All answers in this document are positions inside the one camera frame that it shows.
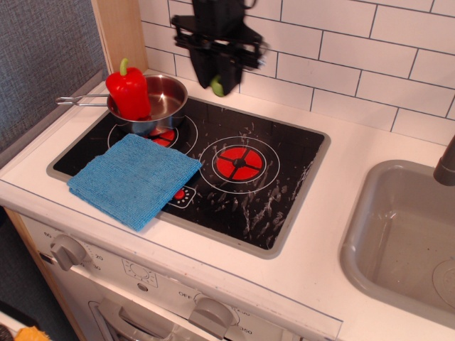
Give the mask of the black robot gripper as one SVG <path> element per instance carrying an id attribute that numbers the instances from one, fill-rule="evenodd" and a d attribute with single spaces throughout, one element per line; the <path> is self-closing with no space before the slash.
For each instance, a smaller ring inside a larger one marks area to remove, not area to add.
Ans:
<path id="1" fill-rule="evenodd" d="M 243 68 L 265 65 L 268 44 L 245 24 L 245 14 L 256 2 L 193 1 L 192 15 L 175 15 L 176 45 L 190 51 L 191 62 L 202 88 L 212 81 L 228 95 L 241 83 Z"/>

